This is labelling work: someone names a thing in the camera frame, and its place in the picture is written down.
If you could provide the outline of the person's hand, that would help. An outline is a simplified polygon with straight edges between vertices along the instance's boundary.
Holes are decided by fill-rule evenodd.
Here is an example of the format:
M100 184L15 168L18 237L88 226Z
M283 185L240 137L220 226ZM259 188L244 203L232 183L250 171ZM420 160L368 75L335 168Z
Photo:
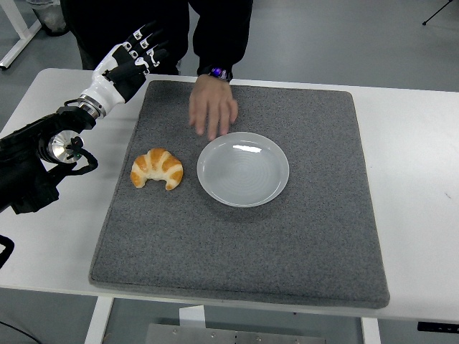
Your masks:
M189 124L212 141L229 132L238 116L230 84L209 75L198 76L189 97Z

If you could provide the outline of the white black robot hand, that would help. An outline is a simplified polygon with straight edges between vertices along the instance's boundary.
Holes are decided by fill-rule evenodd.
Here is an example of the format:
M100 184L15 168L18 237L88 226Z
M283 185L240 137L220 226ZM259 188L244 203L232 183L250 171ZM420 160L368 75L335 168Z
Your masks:
M99 116L127 103L146 81L146 76L169 56L169 41L157 21L137 29L115 45L94 69L92 83L77 99Z

